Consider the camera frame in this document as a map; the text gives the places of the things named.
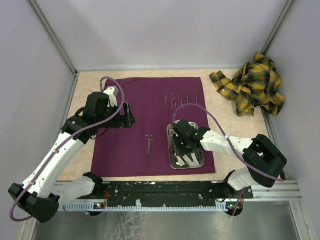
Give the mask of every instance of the white wall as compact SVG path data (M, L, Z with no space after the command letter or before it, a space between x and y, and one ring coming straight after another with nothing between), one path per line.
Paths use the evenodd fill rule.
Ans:
M297 179L320 237L320 1L295 1L268 56L282 77L286 102L272 117L277 138L287 157L287 170Z
M238 68L286 0L37 0L78 70Z
M1 1L0 32L0 239L14 240L21 223L9 218L8 189L54 143L73 75L26 0Z

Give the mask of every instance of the purple cloth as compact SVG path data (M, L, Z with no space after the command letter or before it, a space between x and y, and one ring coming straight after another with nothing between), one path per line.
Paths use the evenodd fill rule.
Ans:
M175 170L170 165L167 126L172 122L173 90L176 107L190 102L206 107L204 90L199 77L126 78L118 80L124 90L125 100L130 103L136 123L131 128L109 129L95 141L91 171L100 177L169 176L215 173L212 152L203 152L204 166L194 169ZM168 110L165 110L167 91ZM181 109L176 119L195 122L208 127L207 114L196 107ZM153 135L150 159L146 135Z

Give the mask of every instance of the black and yellow checkered fabric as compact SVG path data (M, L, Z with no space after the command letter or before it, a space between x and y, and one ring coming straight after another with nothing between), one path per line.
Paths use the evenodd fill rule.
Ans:
M268 57L257 53L254 62L247 62L230 80L221 72L210 74L218 93L236 102L236 114L240 117L255 113L261 106L277 116L286 100L278 93L281 78L275 63Z

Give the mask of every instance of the beige table surface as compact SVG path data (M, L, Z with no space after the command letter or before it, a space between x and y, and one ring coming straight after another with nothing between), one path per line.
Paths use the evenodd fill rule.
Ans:
M225 99L217 93L216 87L210 80L209 75L218 69L200 70L140 70L140 71L95 71L81 72L72 100L69 117L84 107L89 94L99 92L99 81L104 76L114 79L124 78L169 78L169 77L200 77L205 97L206 109L211 112L220 122L224 131L235 137L253 138L257 134L268 136L265 121L260 107L255 108L254 116L236 115L236 104ZM227 78L232 78L237 70L224 69L222 72ZM209 126L212 130L219 132L214 121L208 116ZM72 181L81 177L84 173L91 171L95 141L90 140L81 151L70 161L59 181ZM137 177L104 177L105 181L220 181L232 170L241 169L244 164L237 158L214 153L214 165L216 173L198 175L176 175L176 176L137 176Z

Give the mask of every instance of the robotic arm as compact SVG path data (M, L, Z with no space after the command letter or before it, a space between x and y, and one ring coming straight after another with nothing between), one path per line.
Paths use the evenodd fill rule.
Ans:
M271 188L287 164L287 159L277 147L261 134L252 139L224 136L207 127L197 130L185 120L175 122L172 130L177 152L185 160L189 158L187 155L192 156L195 149L242 157L242 162L246 167L230 172L225 179L227 185L234 191L240 191L253 185Z
M85 107L79 109L74 116L66 121L57 141L37 169L22 184L14 183L10 187L9 193L16 200L26 187L32 184L17 203L21 209L41 223L46 223L56 214L59 206L82 196L94 195L95 192L99 192L103 180L91 172L75 181L63 182L58 186L55 183L70 160L89 139L98 134L99 129L130 128L135 123L136 120L131 113L129 103L123 104L124 115L118 113L112 120L83 131L68 141L58 152L56 152L56 148L77 131L106 120L113 115L119 108L118 92L117 87L111 86L103 92L93 92L89 95ZM37 180L32 182L53 152L55 155L51 161L40 173Z

